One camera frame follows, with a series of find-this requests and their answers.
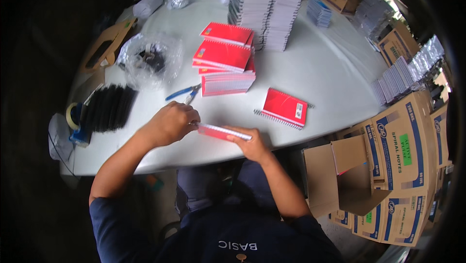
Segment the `packing tape roll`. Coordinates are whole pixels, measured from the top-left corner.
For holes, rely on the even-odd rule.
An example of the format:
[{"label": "packing tape roll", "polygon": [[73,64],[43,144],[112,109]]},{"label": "packing tape roll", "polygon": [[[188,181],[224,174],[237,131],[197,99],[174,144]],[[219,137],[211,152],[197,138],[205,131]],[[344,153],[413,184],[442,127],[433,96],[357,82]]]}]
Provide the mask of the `packing tape roll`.
[{"label": "packing tape roll", "polygon": [[68,108],[66,109],[66,115],[65,115],[66,116],[66,122],[71,127],[71,129],[75,130],[75,131],[79,130],[79,125],[75,124],[75,122],[71,118],[71,110],[73,110],[73,108],[75,108],[77,105],[78,105],[78,103],[76,103],[76,102],[73,102],[72,104],[70,104],[68,106]]}]

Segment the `navy blue shirt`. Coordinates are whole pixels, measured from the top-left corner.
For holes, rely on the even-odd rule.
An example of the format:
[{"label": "navy blue shirt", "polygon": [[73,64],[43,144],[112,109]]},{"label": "navy blue shirt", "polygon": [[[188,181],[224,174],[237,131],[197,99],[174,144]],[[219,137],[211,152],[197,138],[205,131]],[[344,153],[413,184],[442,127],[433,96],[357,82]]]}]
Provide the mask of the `navy blue shirt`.
[{"label": "navy blue shirt", "polygon": [[132,225],[118,200],[97,198],[90,205],[102,263],[238,263],[238,254],[246,256],[245,263],[343,262],[338,249],[310,215],[286,224],[228,205],[193,214],[186,227],[160,245],[153,245]]}]

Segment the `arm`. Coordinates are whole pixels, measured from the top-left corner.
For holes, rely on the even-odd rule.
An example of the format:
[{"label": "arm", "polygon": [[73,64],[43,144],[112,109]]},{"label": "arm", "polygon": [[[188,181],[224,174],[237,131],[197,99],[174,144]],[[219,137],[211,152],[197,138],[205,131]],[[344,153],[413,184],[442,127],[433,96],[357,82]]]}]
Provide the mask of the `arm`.
[{"label": "arm", "polygon": [[267,149],[260,138],[259,130],[230,126],[226,126],[225,128],[242,132],[253,137],[249,141],[245,141],[236,136],[228,136],[227,138],[241,148],[246,158],[260,164],[267,177],[272,196],[274,197],[280,215],[288,219],[311,215],[311,211],[304,200],[304,196],[287,175],[275,156]]},{"label": "arm", "polygon": [[200,121],[190,105],[172,101],[161,108],[115,154],[103,163],[94,178],[89,205],[98,197],[116,198],[123,194],[137,165],[151,149],[181,140],[197,129],[191,121]]}]

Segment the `pliers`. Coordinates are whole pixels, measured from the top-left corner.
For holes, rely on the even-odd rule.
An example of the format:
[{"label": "pliers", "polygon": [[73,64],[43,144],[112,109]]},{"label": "pliers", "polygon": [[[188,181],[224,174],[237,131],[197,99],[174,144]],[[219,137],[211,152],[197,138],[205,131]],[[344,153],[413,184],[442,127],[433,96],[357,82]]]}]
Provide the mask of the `pliers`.
[{"label": "pliers", "polygon": [[189,105],[189,103],[191,103],[192,99],[194,98],[194,96],[197,94],[197,92],[199,91],[199,89],[202,87],[202,83],[199,83],[197,84],[196,86],[192,86],[192,87],[188,87],[186,89],[183,89],[183,90],[180,90],[180,91],[176,91],[175,93],[173,93],[172,95],[170,95],[169,97],[166,97],[165,98],[165,101],[168,101],[170,99],[173,99],[181,94],[184,94],[184,93],[188,93],[189,91],[192,90],[191,94],[189,94],[186,99],[184,100],[184,104],[186,105]]}]

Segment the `dark pants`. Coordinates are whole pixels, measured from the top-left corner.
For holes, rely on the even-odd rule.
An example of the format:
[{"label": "dark pants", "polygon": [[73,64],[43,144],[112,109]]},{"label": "dark pants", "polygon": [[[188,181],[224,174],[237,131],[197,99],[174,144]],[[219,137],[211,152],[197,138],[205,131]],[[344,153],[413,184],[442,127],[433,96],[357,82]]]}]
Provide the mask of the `dark pants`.
[{"label": "dark pants", "polygon": [[261,166],[246,160],[231,187],[222,183],[216,167],[187,167],[177,171],[175,207],[181,218],[217,204],[238,204],[279,217]]}]

